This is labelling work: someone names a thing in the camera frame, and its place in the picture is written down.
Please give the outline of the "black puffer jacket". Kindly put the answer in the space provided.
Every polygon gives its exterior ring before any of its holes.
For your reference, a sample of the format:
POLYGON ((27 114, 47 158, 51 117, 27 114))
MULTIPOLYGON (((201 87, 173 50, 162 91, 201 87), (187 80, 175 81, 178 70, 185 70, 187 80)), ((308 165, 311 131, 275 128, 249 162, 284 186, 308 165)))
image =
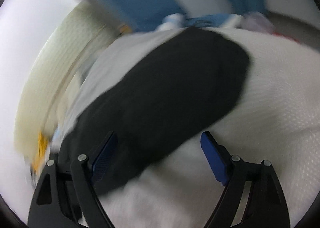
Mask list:
POLYGON ((194 27, 161 44, 78 116, 62 142, 60 164, 93 152, 110 131, 98 195, 124 186, 238 102, 250 59, 238 44, 194 27))

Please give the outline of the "cream quilted headboard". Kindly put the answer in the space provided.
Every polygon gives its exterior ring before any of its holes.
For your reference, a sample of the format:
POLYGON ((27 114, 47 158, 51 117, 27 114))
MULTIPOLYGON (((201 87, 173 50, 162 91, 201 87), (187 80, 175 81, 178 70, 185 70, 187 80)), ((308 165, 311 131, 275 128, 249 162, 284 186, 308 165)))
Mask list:
POLYGON ((116 30, 81 2, 44 44, 25 82, 15 119, 14 147, 29 161, 36 155, 39 133, 53 135, 85 72, 116 38, 116 30))

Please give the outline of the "yellow pillow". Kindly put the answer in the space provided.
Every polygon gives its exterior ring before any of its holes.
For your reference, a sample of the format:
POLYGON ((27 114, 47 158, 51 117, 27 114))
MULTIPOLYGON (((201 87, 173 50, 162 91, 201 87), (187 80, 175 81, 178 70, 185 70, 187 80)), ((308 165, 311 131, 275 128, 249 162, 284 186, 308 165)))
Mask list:
POLYGON ((37 137, 36 153, 31 162, 31 173, 36 176, 39 176, 42 171, 44 162, 47 158, 49 144, 49 138, 40 131, 37 137))

